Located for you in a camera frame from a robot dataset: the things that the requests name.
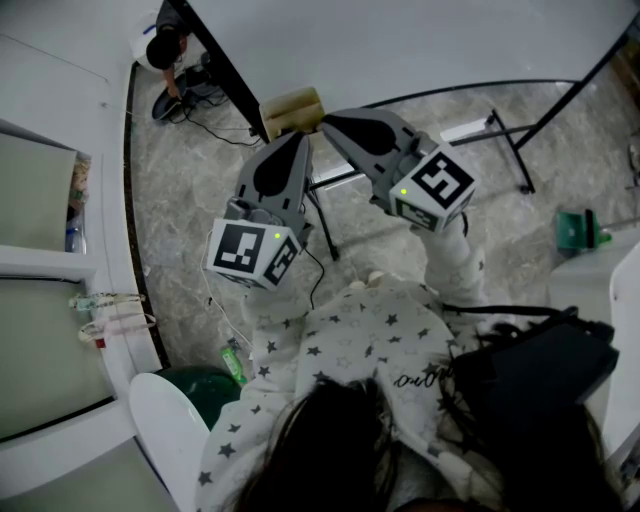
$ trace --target shelf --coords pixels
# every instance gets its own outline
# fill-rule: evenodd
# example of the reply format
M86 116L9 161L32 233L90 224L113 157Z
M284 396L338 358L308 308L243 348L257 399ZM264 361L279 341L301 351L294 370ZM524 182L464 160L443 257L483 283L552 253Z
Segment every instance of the shelf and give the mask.
M90 254L25 249L0 245L0 275L42 276L83 281L97 264Z

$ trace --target black metal frame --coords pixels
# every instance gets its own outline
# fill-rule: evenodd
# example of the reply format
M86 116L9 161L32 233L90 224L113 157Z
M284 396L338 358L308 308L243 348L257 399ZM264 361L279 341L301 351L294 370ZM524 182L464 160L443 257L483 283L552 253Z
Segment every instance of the black metal frame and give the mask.
M257 133L260 134L263 140L267 141L266 132L264 126L262 125L262 120L260 117L260 110L258 100L255 98L247 84L244 82L238 71L235 69L227 55L224 53L218 42L215 40L211 32L205 27L202 20L198 17L195 11L191 8L186 0L169 0L169 3L176 9L178 14L182 17L185 23L191 28L195 36L200 40L206 50L209 52L211 56L211 60L216 63L217 68L220 71L219 76L216 78L220 84L222 90L227 94L229 99L233 102L233 104L237 107L240 113L247 119L247 121L251 124L251 126L256 130ZM523 185L518 186L518 190L523 194L534 194L536 192L535 187L533 185L533 181L531 180L531 176L529 175L529 171L527 166L520 155L520 149L529 142L540 130L542 130L567 104L575 98L582 89L593 79L593 77L605 66L607 62L611 59L611 57L625 44L626 42L626 30L625 33L616 41L616 43L611 47L611 49L598 61L598 63L594 66L594 68L584 77L583 80L579 82L575 81L567 81L567 80L511 80L511 81L500 81L500 82L484 82L484 83L476 83L476 84L468 84L468 85L460 85L447 87L443 89L436 89L431 91L425 91L422 93L410 94L407 96L402 96L398 98L392 98L389 100L381 101L378 103L372 103L370 105L365 105L365 107L374 108L382 105L388 105L389 103L395 103L397 101L402 101L411 98L417 98L422 96L429 96L431 94L437 94L441 92L449 92L449 91L457 91L463 89L469 89L473 87L485 87L491 85L507 85L507 84L518 84L518 83L545 83L545 82L568 82L573 85L571 88L558 100L558 102L553 105L549 111L544 114L538 122L532 125L527 126L519 126L515 128L507 128L505 124L502 122L502 119L498 115L496 110L492 110L489 116L487 117L487 125L490 126L494 122L498 123L500 130L490 131L480 135L474 135L471 137L466 137L463 139L459 139L453 141L451 143L452 146L461 146L463 144L470 144L472 142L477 142L480 140L492 139L495 137L505 137L511 150L514 153L516 158L516 162L520 167L520 171L524 177L525 183ZM517 141L513 140L512 134L525 132L524 135L518 139ZM313 192L318 188L326 187L327 185L332 185L335 183L339 183L340 181L348 180L354 176L359 175L358 171L349 171L341 176L336 176L334 178L329 178L327 180L319 181L317 183L311 184L309 191ZM325 236L327 238L327 243L329 244L329 249L331 251L331 255L334 260L338 258L338 251L331 241L331 235L326 226L326 222L324 221L324 215L322 213L322 208L318 202L317 196L313 196L314 200L312 200L312 204L318 209L318 213L320 214L320 221L322 223L322 227L325 232Z

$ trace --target hand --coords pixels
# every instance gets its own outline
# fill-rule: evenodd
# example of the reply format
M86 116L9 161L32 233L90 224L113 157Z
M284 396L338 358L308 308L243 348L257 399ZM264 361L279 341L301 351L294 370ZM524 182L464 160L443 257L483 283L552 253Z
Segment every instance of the hand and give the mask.
M167 91L171 98L177 98L179 100L182 99L182 96L180 95L180 89L178 89L178 86L176 84L168 85Z

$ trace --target black strap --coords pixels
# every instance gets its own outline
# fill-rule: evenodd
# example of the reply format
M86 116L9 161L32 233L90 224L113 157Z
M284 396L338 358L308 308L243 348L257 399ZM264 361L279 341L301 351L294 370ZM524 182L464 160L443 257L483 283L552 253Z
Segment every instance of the black strap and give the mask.
M477 314L507 314L507 315L524 315L524 316L554 316L561 311L554 308L544 308L538 306L483 306L477 308L459 308L450 304L443 304L444 311L453 311L454 313L477 313Z

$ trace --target sleeve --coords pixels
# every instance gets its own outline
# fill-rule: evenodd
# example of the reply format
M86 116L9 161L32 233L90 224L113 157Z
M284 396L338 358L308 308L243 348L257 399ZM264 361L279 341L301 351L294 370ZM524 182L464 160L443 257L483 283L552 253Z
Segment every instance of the sleeve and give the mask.
M308 313L306 300L286 276L275 292L252 288L242 303L242 313L253 326L254 379L241 396L293 393Z
M436 292L442 304L458 307L487 305L483 291L484 252L473 250L464 235L462 216L456 217L442 233L411 227L427 253L425 284ZM442 317L458 344L477 348L476 331L484 330L484 316L445 311Z
M222 408L207 439L195 483L202 512L221 510L242 489L293 400L306 301L285 278L275 292L251 289L242 309L254 328L254 378Z

